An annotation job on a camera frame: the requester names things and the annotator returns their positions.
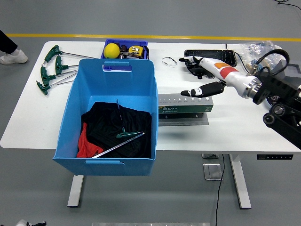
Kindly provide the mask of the black white robot left hand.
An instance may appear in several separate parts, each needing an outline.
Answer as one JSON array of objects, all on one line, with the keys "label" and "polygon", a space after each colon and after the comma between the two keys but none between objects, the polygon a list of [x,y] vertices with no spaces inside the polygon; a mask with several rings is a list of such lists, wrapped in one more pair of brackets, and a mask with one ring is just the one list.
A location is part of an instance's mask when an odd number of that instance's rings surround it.
[{"label": "black white robot left hand", "polygon": [[24,219],[19,220],[16,223],[16,226],[46,226],[47,222],[46,221],[42,221],[42,222],[38,222],[38,223],[30,223]]}]

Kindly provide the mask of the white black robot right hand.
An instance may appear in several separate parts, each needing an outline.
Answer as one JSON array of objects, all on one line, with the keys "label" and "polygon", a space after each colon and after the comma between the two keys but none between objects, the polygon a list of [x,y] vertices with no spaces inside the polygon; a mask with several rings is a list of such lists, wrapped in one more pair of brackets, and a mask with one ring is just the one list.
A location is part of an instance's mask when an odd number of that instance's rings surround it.
[{"label": "white black robot right hand", "polygon": [[240,71],[219,59],[187,56],[179,60],[199,65],[220,80],[195,89],[184,90],[181,92],[182,96],[199,98],[214,96],[222,93],[224,87],[227,86],[234,87],[239,96],[248,99],[255,96],[255,87],[260,83],[255,76],[243,75]]}]

